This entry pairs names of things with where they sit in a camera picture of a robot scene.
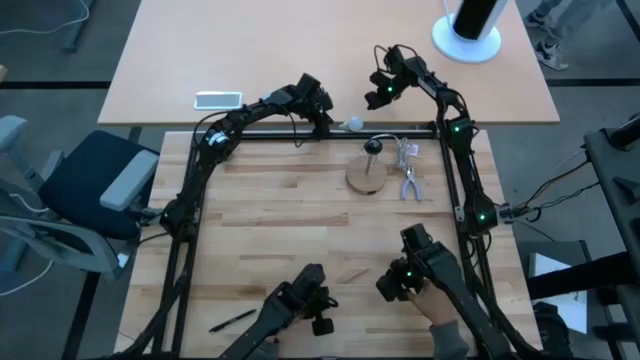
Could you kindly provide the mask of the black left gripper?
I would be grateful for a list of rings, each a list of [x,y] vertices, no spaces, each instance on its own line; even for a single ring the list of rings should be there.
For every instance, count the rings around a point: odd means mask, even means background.
[[[328,112],[333,109],[333,101],[321,82],[304,73],[295,85],[297,102],[294,112],[303,119],[313,120],[313,139],[327,139],[333,119]]]

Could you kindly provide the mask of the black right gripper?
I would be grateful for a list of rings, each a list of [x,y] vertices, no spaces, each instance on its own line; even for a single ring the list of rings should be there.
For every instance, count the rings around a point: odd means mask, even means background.
[[[384,75],[381,72],[374,72],[370,75],[370,81],[378,86],[377,92],[371,91],[365,94],[368,110],[376,110],[384,105],[384,101],[394,101],[401,91],[396,87],[394,78]]]

